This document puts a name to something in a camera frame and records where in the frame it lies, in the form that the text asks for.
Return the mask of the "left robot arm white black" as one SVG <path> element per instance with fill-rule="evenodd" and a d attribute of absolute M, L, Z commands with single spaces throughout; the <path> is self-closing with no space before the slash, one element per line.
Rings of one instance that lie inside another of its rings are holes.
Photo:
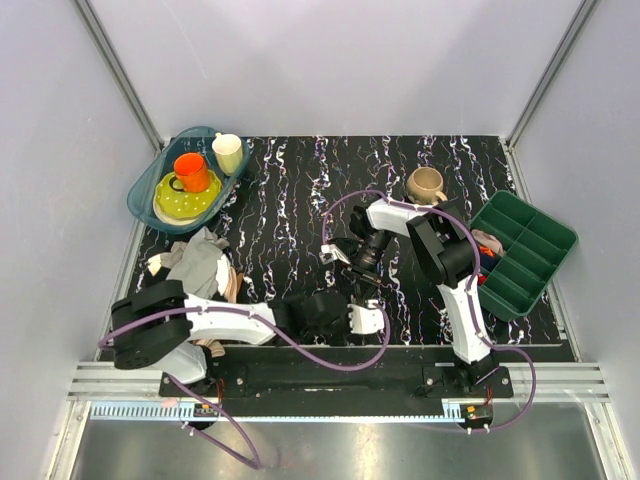
<path fill-rule="evenodd" d="M 239 305 L 188 294 L 181 281 L 166 280 L 112 305 L 115 337 L 107 343 L 116 368 L 158 368 L 203 396 L 214 388 L 216 372 L 199 340 L 264 345 L 279 332 L 294 341 L 330 337 L 348 329 L 349 313 L 347 299 L 335 290 Z"/>

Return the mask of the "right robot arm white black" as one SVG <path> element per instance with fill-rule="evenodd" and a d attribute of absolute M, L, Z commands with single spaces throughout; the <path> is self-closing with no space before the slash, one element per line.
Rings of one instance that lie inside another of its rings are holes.
<path fill-rule="evenodd" d="M 353 207 L 349 229 L 360 240 L 355 253 L 338 253 L 326 239 L 323 254 L 340 261 L 359 286 L 355 297 L 363 300 L 379 287 L 379 263 L 391 239 L 411 241 L 419 266 L 435 285 L 445 304 L 452 331 L 454 384 L 466 396 L 486 389 L 499 368 L 492 353 L 478 296 L 480 251 L 458 210 L 445 201 L 418 206 L 380 198 L 369 206 Z"/>

